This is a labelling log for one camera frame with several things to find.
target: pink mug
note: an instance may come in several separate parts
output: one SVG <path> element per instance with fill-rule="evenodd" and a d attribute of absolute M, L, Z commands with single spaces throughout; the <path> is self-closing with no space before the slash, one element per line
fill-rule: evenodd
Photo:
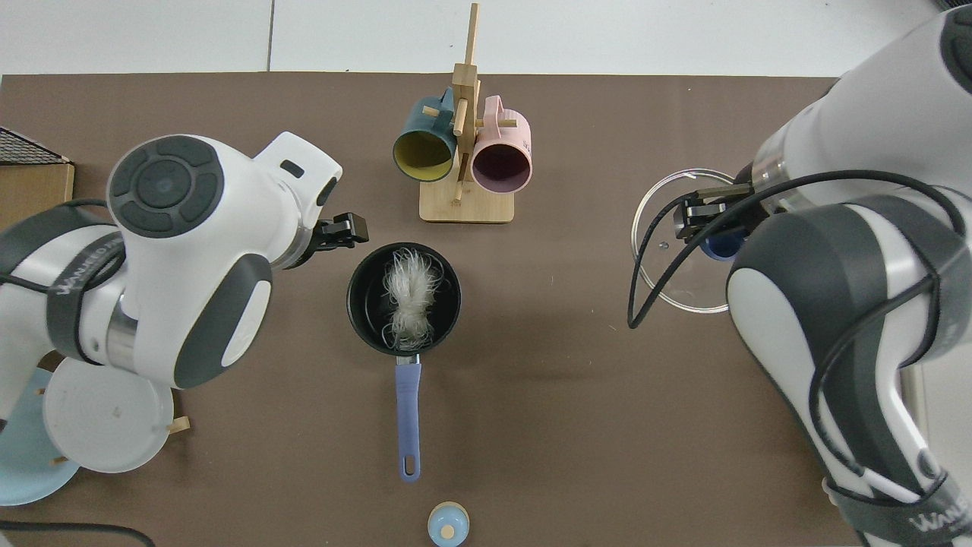
<path fill-rule="evenodd" d="M 501 128 L 502 120 L 515 120 L 516 127 Z M 472 180 L 496 194 L 519 192 L 534 173 L 530 145 L 527 119 L 504 109 L 499 95 L 486 97 L 483 128 L 476 135 L 470 160 Z"/>

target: teal mug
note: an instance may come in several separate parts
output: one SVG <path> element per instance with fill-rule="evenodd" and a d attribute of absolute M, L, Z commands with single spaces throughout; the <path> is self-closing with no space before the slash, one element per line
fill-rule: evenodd
<path fill-rule="evenodd" d="M 427 108 L 438 115 L 427 114 Z M 422 182 L 433 182 L 449 174 L 456 156 L 454 111 L 452 88 L 446 89 L 442 97 L 424 97 L 412 106 L 405 128 L 392 148 L 395 165 L 401 172 Z"/>

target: white floor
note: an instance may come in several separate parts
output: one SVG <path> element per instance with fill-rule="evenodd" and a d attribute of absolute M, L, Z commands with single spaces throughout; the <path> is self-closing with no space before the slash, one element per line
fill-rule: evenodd
<path fill-rule="evenodd" d="M 482 73 L 834 77 L 938 12 L 929 0 L 480 4 Z M 450 72 L 468 16 L 467 0 L 6 0 L 0 74 Z M 932 448 L 972 489 L 969 351 L 924 375 Z"/>

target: black cable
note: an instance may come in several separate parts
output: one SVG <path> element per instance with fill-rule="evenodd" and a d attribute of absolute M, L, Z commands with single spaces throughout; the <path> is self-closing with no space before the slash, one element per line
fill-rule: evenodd
<path fill-rule="evenodd" d="M 0 272 L 0 285 L 4 283 L 10 283 L 18 287 L 22 287 L 28 290 L 32 290 L 39 293 L 47 293 L 49 287 L 44 286 L 40 283 L 35 283 L 23 277 L 17 277 L 16 275 L 10 275 L 9 273 Z"/>
<path fill-rule="evenodd" d="M 635 292 L 638 290 L 638 272 L 642 269 L 642 260 L 644 259 L 644 252 L 648 247 L 648 241 L 651 239 L 651 235 L 655 232 L 655 228 L 658 227 L 658 224 L 665 219 L 665 216 L 669 213 L 669 211 L 676 208 L 683 201 L 693 200 L 695 198 L 698 198 L 698 196 L 699 196 L 698 192 L 689 192 L 688 194 L 682 194 L 681 196 L 675 198 L 674 200 L 669 201 L 668 204 L 666 204 L 664 207 L 662 207 L 660 211 L 658 211 L 658 214 L 655 215 L 655 218 L 651 219 L 651 223 L 648 224 L 648 229 L 644 231 L 644 238 L 642 239 L 642 244 L 638 247 L 638 256 L 635 259 L 635 272 L 631 276 L 631 289 L 629 292 L 630 298 L 628 299 L 628 317 L 629 317 L 628 325 L 629 326 L 631 325 L 631 314 L 634 312 L 634 308 L 635 308 Z"/>
<path fill-rule="evenodd" d="M 97 525 L 89 523 L 24 523 L 19 521 L 0 521 L 0 529 L 7 531 L 81 531 L 102 532 L 127 535 L 140 541 L 146 547 L 156 547 L 152 539 L 138 531 L 115 525 Z"/>
<path fill-rule="evenodd" d="M 874 321 L 884 317 L 894 310 L 897 310 L 905 303 L 911 301 L 919 294 L 929 289 L 932 289 L 933 293 L 935 294 L 938 292 L 937 282 L 933 275 L 926 275 L 919 282 L 902 291 L 897 296 L 889 298 L 861 314 L 854 321 L 854 323 L 852 323 L 850 327 L 848 327 L 841 334 L 840 338 L 837 339 L 837 342 L 834 343 L 830 350 L 827 351 L 826 356 L 820 363 L 820 366 L 816 367 L 814 376 L 810 381 L 810 422 L 814 425 L 814 430 L 827 451 L 830 452 L 830 454 L 833 455 L 837 461 L 839 461 L 858 477 L 864 475 L 864 467 L 851 459 L 850 456 L 844 454 L 840 447 L 838 447 L 834 442 L 827 430 L 823 427 L 823 421 L 820 417 L 820 396 L 823 392 L 823 387 L 826 385 L 827 378 L 830 376 L 830 371 L 833 370 L 837 360 L 848 348 L 848 346 L 851 345 L 851 342 L 857 338 L 857 335 L 860 334 L 862 330 L 867 328 Z M 937 301 L 935 300 L 931 302 L 929 306 L 929 315 L 934 313 L 936 310 L 936 302 Z M 911 357 L 909 357 L 902 366 L 907 366 L 907 364 L 918 360 L 927 351 L 928 347 L 931 346 L 931 342 L 934 341 L 934 332 L 935 331 L 933 329 L 925 329 L 925 336 L 923 337 L 918 349 L 912 353 Z"/>
<path fill-rule="evenodd" d="M 98 207 L 108 208 L 108 203 L 104 200 L 98 200 L 96 198 L 78 198 L 76 200 L 65 201 L 58 205 L 58 207 L 82 207 L 85 205 L 95 205 Z"/>
<path fill-rule="evenodd" d="M 106 207 L 106 208 L 108 207 L 107 202 L 95 198 L 81 198 L 77 200 L 69 200 L 57 206 L 58 207 L 83 207 L 86 205 L 93 205 L 97 207 Z M 108 279 L 111 279 L 112 276 L 117 274 L 118 271 L 122 268 L 122 264 L 124 264 L 124 260 L 125 260 L 125 252 L 123 247 L 121 249 L 121 252 L 119 253 L 118 258 L 108 263 L 102 269 L 102 271 L 98 273 L 98 275 L 93 277 L 85 285 L 85 291 L 87 292 L 88 290 L 97 287 L 101 283 L 104 283 Z M 44 286 L 40 283 L 35 283 L 29 279 L 24 279 L 23 277 L 18 277 L 16 275 L 11 275 L 9 273 L 0 273 L 0 285 L 4 283 L 10 283 L 12 285 L 16 285 L 18 287 L 22 287 L 24 289 L 29 289 L 39 293 L 47 293 L 48 290 L 50 289 L 50 287 Z"/>
<path fill-rule="evenodd" d="M 652 222 L 652 226 L 649 227 L 649 231 L 644 233 L 644 239 L 642 240 L 642 245 L 639 248 L 638 257 L 635 259 L 635 270 L 632 273 L 632 283 L 631 291 L 628 295 L 628 327 L 635 329 L 638 328 L 644 317 L 647 315 L 651 306 L 658 299 L 661 294 L 662 289 L 665 288 L 665 284 L 672 278 L 672 275 L 681 267 L 682 263 L 688 258 L 688 255 L 692 253 L 696 248 L 698 248 L 707 237 L 714 234 L 716 231 L 721 230 L 725 226 L 734 222 L 739 218 L 739 216 L 745 212 L 750 207 L 757 205 L 760 201 L 763 201 L 769 197 L 775 196 L 776 194 L 781 194 L 783 192 L 788 192 L 794 190 L 801 186 L 808 186 L 810 184 L 815 184 L 818 182 L 826 182 L 833 180 L 848 180 L 848 179 L 862 179 L 862 180 L 877 180 L 890 182 L 892 184 L 897 184 L 907 188 L 911 188 L 925 196 L 929 197 L 935 201 L 942 209 L 945 210 L 946 214 L 949 216 L 949 220 L 952 223 L 952 227 L 957 234 L 965 237 L 965 221 L 962 219 L 961 213 L 955 207 L 948 198 L 942 195 L 941 192 L 936 190 L 934 187 L 925 184 L 919 180 L 916 180 L 910 176 L 902 175 L 898 173 L 891 173 L 887 171 L 879 171 L 874 169 L 847 169 L 839 171 L 827 171 L 823 173 L 816 173 L 812 175 L 802 176 L 782 182 L 776 186 L 763 190 L 761 192 L 756 192 L 750 196 L 737 201 L 732 206 L 723 211 L 719 216 L 715 217 L 714 220 L 709 222 L 698 234 L 695 235 L 691 240 L 689 240 L 685 247 L 679 251 L 678 255 L 672 261 L 667 269 L 658 277 L 655 281 L 655 286 L 648 293 L 647 298 L 644 299 L 642 307 L 635 314 L 635 289 L 638 286 L 638 271 L 642 266 L 642 260 L 644 259 L 644 251 L 647 248 L 648 239 L 651 238 L 651 231 L 657 226 L 656 223 Z"/>

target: mug handle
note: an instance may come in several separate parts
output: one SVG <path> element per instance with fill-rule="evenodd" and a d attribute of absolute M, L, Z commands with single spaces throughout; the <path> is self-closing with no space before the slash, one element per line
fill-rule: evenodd
<path fill-rule="evenodd" d="M 486 105 L 483 107 L 483 128 L 489 128 L 495 131 L 497 135 L 503 136 L 500 133 L 500 113 L 502 111 L 503 101 L 499 95 L 486 97 Z"/>
<path fill-rule="evenodd" d="M 442 98 L 438 101 L 438 116 L 433 122 L 433 130 L 447 131 L 452 119 L 456 117 L 456 105 L 454 104 L 452 88 L 446 88 L 442 93 Z"/>

